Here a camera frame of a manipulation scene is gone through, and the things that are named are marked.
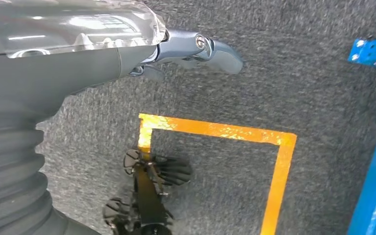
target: bolt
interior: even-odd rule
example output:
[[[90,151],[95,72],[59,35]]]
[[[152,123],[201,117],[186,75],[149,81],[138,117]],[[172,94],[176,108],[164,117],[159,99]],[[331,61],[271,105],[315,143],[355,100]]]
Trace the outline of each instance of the bolt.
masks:
[[[201,34],[197,35],[195,38],[195,44],[197,45],[198,48],[204,49],[205,47],[205,38]]]
[[[359,58],[359,55],[358,54],[355,54],[351,57],[351,59],[354,61],[354,60],[357,60]]]
[[[359,41],[357,42],[357,47],[362,47],[364,44],[365,44],[365,41],[364,41],[364,40],[359,40]]]

